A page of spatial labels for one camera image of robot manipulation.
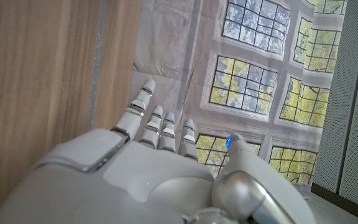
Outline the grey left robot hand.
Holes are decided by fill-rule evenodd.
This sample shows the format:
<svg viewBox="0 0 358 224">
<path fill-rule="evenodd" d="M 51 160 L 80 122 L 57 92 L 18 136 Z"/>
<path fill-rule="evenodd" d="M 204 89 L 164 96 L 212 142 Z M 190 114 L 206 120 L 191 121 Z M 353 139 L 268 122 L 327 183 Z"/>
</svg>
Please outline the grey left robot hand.
<svg viewBox="0 0 358 224">
<path fill-rule="evenodd" d="M 217 177 L 197 158 L 195 124 L 175 137 L 173 113 L 142 117 L 147 80 L 110 130 L 57 145 L 0 206 L 0 223 L 314 223 L 292 184 L 237 133 Z"/>
</svg>

